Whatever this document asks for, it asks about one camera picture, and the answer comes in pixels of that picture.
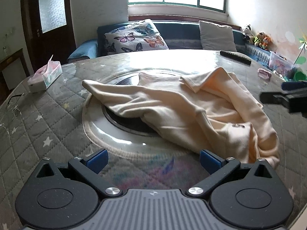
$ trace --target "transparent plastic bin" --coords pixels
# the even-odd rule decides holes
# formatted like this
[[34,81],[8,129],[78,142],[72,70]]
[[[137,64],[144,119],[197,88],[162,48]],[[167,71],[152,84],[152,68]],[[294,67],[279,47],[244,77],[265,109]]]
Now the transparent plastic bin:
[[283,77],[286,77],[293,68],[293,63],[283,59],[278,54],[271,52],[269,67],[273,70],[276,70]]

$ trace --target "orange butterfly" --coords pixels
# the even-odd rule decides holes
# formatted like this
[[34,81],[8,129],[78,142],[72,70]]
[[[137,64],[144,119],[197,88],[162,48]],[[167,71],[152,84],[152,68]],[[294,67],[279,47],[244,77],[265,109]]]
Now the orange butterfly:
[[150,40],[150,39],[144,39],[147,43],[149,43],[150,47],[155,48],[159,45],[164,46],[164,43],[162,41],[162,38],[160,36],[157,36],[156,40]]

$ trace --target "silver screw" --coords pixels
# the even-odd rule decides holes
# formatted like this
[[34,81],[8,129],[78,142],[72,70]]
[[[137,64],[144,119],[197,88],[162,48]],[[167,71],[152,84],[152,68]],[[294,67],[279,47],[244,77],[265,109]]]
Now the silver screw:
[[199,195],[199,194],[202,194],[204,192],[204,190],[202,188],[199,188],[199,187],[193,187],[193,188],[189,188],[188,192],[190,194]]
[[109,187],[105,190],[105,192],[109,195],[116,195],[119,194],[120,189],[119,188],[115,188],[115,187]]

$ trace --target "window sill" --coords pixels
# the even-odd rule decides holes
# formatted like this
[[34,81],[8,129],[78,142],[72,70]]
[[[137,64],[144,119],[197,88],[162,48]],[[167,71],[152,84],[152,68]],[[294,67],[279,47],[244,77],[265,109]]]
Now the window sill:
[[207,18],[215,21],[227,22],[228,14],[199,7],[173,4],[130,4],[128,15],[175,15]]

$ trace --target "sofa backrest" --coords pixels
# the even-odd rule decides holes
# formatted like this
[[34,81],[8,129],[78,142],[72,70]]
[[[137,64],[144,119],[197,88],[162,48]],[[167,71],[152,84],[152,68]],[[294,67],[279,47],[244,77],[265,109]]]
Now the sofa backrest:
[[[104,34],[119,27],[124,27],[133,22],[126,22],[120,24],[112,24],[100,26],[97,29],[98,34],[98,55],[105,56],[106,49]],[[195,22],[182,22],[182,21],[153,21],[161,36],[165,40],[169,49],[202,49],[201,36],[199,31],[199,23]],[[234,36],[234,43],[240,47],[245,46],[243,41],[242,32],[232,30]]]

